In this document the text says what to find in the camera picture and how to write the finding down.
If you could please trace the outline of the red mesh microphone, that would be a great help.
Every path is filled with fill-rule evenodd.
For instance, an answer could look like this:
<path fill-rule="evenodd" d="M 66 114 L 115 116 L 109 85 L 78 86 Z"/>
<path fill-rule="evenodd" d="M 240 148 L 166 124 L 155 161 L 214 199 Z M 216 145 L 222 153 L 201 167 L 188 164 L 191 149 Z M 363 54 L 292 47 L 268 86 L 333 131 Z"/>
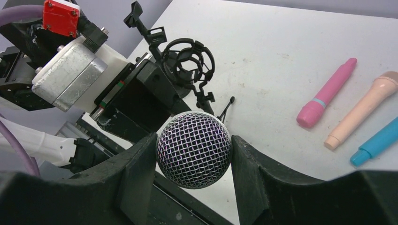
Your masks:
<path fill-rule="evenodd" d="M 189 111 L 171 118 L 156 142 L 156 159 L 163 175 L 186 189 L 216 183 L 232 158 L 226 126 L 206 112 Z"/>

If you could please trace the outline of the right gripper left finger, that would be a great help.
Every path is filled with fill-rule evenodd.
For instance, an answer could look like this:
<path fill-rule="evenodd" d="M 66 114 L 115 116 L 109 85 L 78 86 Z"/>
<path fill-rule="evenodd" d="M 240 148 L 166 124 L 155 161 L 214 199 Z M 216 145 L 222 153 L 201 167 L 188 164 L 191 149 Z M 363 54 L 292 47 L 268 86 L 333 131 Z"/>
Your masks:
<path fill-rule="evenodd" d="M 144 225 L 156 167 L 157 135 L 66 180 L 0 174 L 3 225 Z"/>

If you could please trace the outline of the pink microphone black stand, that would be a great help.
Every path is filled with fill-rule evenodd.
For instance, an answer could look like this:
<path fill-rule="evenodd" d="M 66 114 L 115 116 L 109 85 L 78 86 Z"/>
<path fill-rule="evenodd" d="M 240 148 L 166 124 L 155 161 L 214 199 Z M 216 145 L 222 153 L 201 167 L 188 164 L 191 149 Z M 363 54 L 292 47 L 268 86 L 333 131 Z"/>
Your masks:
<path fill-rule="evenodd" d="M 149 51 L 156 61 L 162 59 L 161 51 L 159 50 L 159 45 L 167 42 L 166 32 L 164 27 L 158 27 L 151 30 L 144 29 L 140 31 L 140 34 L 144 37 L 149 45 Z"/>

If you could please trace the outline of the black tripod shock-mount stand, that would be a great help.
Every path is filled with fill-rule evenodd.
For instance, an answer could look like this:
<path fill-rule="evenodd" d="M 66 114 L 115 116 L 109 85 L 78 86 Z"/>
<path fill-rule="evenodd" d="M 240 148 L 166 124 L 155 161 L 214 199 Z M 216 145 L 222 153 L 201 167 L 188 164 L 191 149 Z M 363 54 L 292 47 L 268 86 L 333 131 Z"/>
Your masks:
<path fill-rule="evenodd" d="M 190 38 L 175 39 L 167 44 L 157 61 L 173 85 L 193 92 L 197 108 L 214 115 L 214 94 L 205 92 L 204 87 L 214 76 L 215 60 L 204 44 Z"/>

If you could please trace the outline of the beige microphone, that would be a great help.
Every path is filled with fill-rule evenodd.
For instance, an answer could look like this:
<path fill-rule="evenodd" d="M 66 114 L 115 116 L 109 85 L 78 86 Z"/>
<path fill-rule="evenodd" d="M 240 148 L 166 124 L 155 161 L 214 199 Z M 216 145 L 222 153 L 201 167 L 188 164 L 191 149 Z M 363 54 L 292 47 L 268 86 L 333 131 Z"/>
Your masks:
<path fill-rule="evenodd" d="M 324 141 L 324 146 L 335 150 L 389 96 L 398 91 L 398 73 L 388 71 L 376 78 L 368 92 L 339 122 Z"/>

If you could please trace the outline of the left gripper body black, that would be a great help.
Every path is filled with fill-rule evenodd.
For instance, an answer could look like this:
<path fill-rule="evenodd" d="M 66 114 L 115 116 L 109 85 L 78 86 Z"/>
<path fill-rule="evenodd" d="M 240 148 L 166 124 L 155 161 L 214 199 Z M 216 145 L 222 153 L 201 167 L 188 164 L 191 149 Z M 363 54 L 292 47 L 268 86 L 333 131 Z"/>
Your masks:
<path fill-rule="evenodd" d="M 190 111 L 148 53 L 128 63 L 94 103 L 90 116 L 100 128 L 132 143 L 157 132 L 169 117 Z"/>

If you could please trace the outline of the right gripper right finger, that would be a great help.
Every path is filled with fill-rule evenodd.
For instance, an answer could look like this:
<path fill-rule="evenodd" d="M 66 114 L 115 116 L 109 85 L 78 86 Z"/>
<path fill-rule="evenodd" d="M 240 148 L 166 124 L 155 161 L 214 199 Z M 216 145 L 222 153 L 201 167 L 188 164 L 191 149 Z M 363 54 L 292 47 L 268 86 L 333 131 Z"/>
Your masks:
<path fill-rule="evenodd" d="M 395 225 L 398 174 L 356 171 L 319 180 L 232 137 L 232 173 L 242 225 Z"/>

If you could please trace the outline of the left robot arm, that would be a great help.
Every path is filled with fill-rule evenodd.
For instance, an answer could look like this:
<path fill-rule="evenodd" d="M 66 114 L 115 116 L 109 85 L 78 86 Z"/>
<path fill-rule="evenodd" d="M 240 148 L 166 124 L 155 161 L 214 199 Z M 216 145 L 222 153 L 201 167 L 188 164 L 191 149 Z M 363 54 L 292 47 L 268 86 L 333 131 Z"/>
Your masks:
<path fill-rule="evenodd" d="M 189 106 L 171 80 L 164 30 L 145 27 L 139 2 L 124 19 L 149 45 L 154 62 L 131 63 L 106 44 L 108 34 L 68 0 L 9 0 L 0 33 L 17 50 L 0 56 L 1 98 L 28 111 L 79 108 L 98 126 L 131 143 L 158 131 Z"/>

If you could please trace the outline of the teal microphone black stand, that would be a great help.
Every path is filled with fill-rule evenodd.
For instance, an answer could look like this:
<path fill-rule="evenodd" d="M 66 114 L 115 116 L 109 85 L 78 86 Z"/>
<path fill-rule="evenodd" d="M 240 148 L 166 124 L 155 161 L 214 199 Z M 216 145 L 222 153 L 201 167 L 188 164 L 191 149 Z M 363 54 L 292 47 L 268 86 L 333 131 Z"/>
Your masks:
<path fill-rule="evenodd" d="M 145 27 L 143 22 L 140 19 L 140 16 L 143 13 L 143 9 L 138 1 L 134 1 L 131 4 L 131 12 L 124 18 L 123 22 L 129 28 L 137 28 L 139 33 L 146 37 L 148 35 L 148 29 Z"/>

